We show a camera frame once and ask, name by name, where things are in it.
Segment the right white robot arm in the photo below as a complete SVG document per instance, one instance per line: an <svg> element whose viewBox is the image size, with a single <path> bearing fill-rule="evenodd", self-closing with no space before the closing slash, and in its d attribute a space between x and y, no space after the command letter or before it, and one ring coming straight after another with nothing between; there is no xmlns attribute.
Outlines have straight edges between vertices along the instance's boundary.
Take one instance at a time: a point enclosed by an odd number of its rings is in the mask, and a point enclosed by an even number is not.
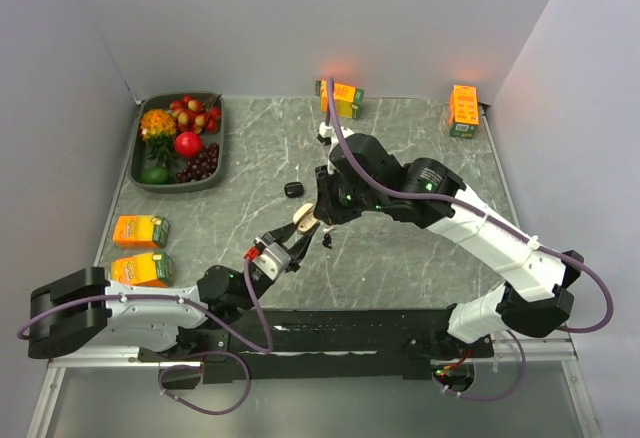
<svg viewBox="0 0 640 438"><path fill-rule="evenodd" d="M329 149L327 163L315 170L318 220L340 225L365 212L383 213L448 239L503 279L499 288L452 307L447 325L436 333L444 354L459 356L503 330L544 338L569 318L574 297L568 287L580 272L568 261L580 261L578 253L543 253L435 159L400 164L375 137L350 133L346 143L360 166L354 169L330 127L322 126L317 138Z"/></svg>

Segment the beige earbud charging case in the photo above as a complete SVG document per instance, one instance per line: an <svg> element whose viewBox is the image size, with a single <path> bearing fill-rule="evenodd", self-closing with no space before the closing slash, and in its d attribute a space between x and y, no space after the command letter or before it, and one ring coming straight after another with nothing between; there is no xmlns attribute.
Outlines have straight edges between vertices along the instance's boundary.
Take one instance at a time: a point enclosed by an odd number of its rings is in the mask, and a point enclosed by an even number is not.
<svg viewBox="0 0 640 438"><path fill-rule="evenodd" d="M310 233L318 224L318 219L314 216L314 209L314 204L305 203L294 213L292 220L300 235Z"/></svg>

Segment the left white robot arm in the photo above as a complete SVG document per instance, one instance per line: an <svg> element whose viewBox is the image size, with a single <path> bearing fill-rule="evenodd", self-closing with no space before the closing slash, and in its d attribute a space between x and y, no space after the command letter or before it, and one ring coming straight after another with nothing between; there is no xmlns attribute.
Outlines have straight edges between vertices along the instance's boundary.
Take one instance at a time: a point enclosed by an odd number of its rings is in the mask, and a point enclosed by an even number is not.
<svg viewBox="0 0 640 438"><path fill-rule="evenodd" d="M316 225L294 223L255 238L240 271L214 265L192 286L154 288L110 280L87 267L30 295L28 321L17 336L32 359L53 359L86 346L144 348L176 360L192 356L194 331L230 330L243 312L258 312L260 297L284 274L299 269Z"/></svg>

